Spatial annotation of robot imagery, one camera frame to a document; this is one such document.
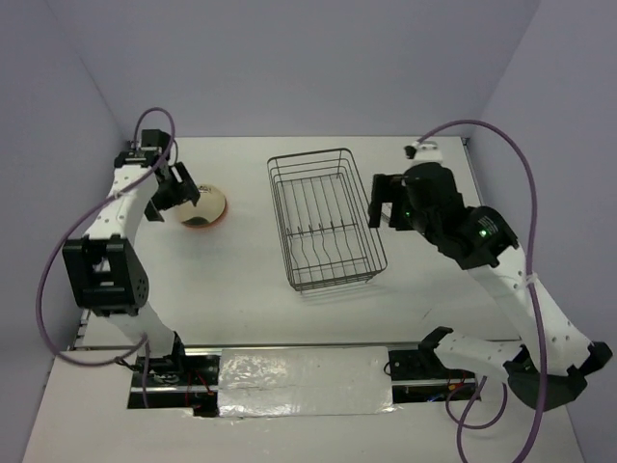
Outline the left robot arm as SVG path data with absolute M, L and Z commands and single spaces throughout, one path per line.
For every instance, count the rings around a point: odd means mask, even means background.
M 182 163 L 171 165 L 170 134 L 145 129 L 139 144 L 114 160 L 111 201 L 62 254 L 77 305 L 116 326 L 129 340 L 148 340 L 138 354 L 151 380 L 178 384 L 188 375 L 184 345 L 151 307 L 147 272 L 134 249 L 142 220 L 160 222 L 175 206 L 196 204 L 200 192 Z

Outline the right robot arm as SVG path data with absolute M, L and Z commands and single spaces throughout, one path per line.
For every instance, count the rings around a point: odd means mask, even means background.
M 526 274 L 524 250 L 504 218 L 488 206 L 465 204 L 449 169 L 428 162 L 403 174 L 374 175 L 369 227 L 379 227 L 384 204 L 391 206 L 391 228 L 418 232 L 454 260 L 492 297 L 520 337 L 488 341 L 440 326 L 418 347 L 426 375 L 461 369 L 492 377 L 530 408 L 543 395 L 542 408 L 549 411 L 578 398 L 587 376 L 611 359 L 608 345 L 583 335 L 541 282 Z

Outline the silver foil covered panel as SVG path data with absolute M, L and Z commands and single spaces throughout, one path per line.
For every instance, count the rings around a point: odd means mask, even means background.
M 394 410 L 383 346 L 226 349 L 218 379 L 225 418 L 359 416 Z

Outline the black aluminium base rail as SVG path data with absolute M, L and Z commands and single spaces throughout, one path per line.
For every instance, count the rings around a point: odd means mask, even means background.
M 473 373 L 431 364 L 415 347 L 238 348 L 192 352 L 176 378 L 139 372 L 130 409 L 185 409 L 204 418 L 360 416 L 400 404 L 468 399 Z

